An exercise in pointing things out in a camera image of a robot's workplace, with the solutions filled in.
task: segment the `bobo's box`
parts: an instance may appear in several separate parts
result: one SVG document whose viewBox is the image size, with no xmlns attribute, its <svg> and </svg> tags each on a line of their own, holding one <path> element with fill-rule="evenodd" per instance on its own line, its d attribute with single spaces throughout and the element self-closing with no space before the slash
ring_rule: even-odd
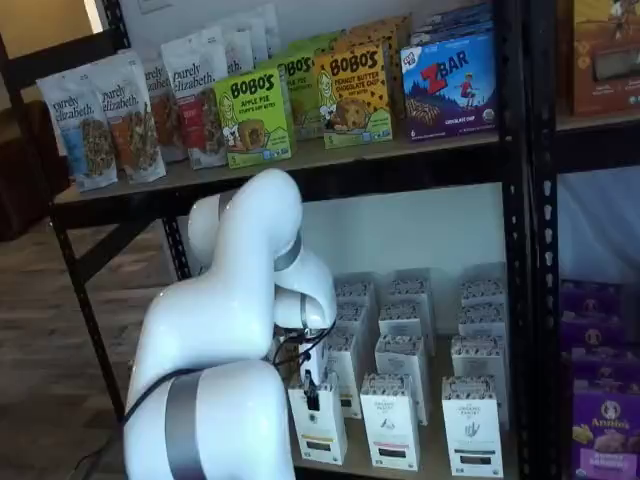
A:
<svg viewBox="0 0 640 480">
<path fill-rule="evenodd" d="M 284 69 L 262 68 L 213 88 L 231 168 L 291 157 L 296 144 Z"/>
<path fill-rule="evenodd" d="M 573 2 L 573 111 L 598 114 L 640 107 L 637 3 Z"/>
<path fill-rule="evenodd" d="M 637 385 L 575 380 L 571 478 L 635 480 L 640 473 Z"/>
<path fill-rule="evenodd" d="M 492 32 L 407 47 L 401 58 L 407 128 L 412 140 L 495 127 Z"/>
<path fill-rule="evenodd" d="M 315 57 L 326 148 L 391 140 L 387 70 L 381 44 Z"/>
<path fill-rule="evenodd" d="M 493 378 L 443 378 L 442 410 L 452 475 L 503 477 Z"/>
</svg>

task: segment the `purple box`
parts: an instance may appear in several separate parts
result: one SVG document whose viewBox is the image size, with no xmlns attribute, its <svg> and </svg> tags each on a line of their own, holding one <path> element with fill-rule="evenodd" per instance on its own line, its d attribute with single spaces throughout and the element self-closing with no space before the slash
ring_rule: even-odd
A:
<svg viewBox="0 0 640 480">
<path fill-rule="evenodd" d="M 571 349 L 573 378 L 587 380 L 640 379 L 640 350 L 611 347 L 574 347 Z"/>
<path fill-rule="evenodd" d="M 635 480 L 640 454 L 640 389 L 575 380 L 571 478 Z"/>
<path fill-rule="evenodd" d="M 560 311 L 583 317 L 621 317 L 622 286 L 614 283 L 562 280 Z"/>
<path fill-rule="evenodd" d="M 625 327 L 619 317 L 579 317 L 564 312 L 560 320 L 560 348 L 618 347 L 627 342 Z"/>
</svg>

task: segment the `green box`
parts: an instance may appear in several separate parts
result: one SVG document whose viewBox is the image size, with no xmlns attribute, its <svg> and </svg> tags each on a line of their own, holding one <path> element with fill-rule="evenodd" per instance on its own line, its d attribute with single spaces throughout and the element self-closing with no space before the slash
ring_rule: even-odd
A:
<svg viewBox="0 0 640 480">
<path fill-rule="evenodd" d="M 231 168 L 290 158 L 295 152 L 285 70 L 259 68 L 213 89 Z"/>
<path fill-rule="evenodd" d="M 267 60 L 261 66 L 278 66 L 287 74 L 293 127 L 297 140 L 321 138 L 323 122 L 318 105 L 318 86 L 313 74 L 316 48 L 307 46 L 287 51 Z"/>
</svg>

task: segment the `blue box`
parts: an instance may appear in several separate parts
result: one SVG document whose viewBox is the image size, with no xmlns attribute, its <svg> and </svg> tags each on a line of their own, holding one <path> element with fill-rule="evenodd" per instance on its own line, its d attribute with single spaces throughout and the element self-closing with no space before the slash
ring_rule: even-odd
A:
<svg viewBox="0 0 640 480">
<path fill-rule="evenodd" d="M 412 140 L 495 128 L 493 32 L 402 49 L 407 129 Z"/>
</svg>

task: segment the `purely elizabeth granola bag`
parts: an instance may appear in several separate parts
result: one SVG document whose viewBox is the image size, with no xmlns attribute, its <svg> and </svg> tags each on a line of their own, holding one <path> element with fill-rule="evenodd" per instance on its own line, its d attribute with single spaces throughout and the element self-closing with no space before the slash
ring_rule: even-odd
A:
<svg viewBox="0 0 640 480">
<path fill-rule="evenodd" d="M 194 169 L 226 165 L 213 84 L 228 76 L 225 45 L 213 27 L 162 45 L 162 58 L 182 118 L 182 137 Z"/>
<path fill-rule="evenodd" d="M 144 67 L 133 50 L 88 68 L 100 95 L 116 147 L 118 166 L 130 183 L 153 182 L 167 172 L 160 153 Z"/>
<path fill-rule="evenodd" d="M 144 73 L 162 159 L 165 163 L 184 160 L 187 151 L 182 141 L 180 112 L 164 62 L 161 58 L 144 62 Z"/>
<path fill-rule="evenodd" d="M 100 97 L 85 78 L 85 67 L 37 81 L 67 150 L 69 170 L 80 191 L 118 181 L 116 159 Z"/>
</svg>

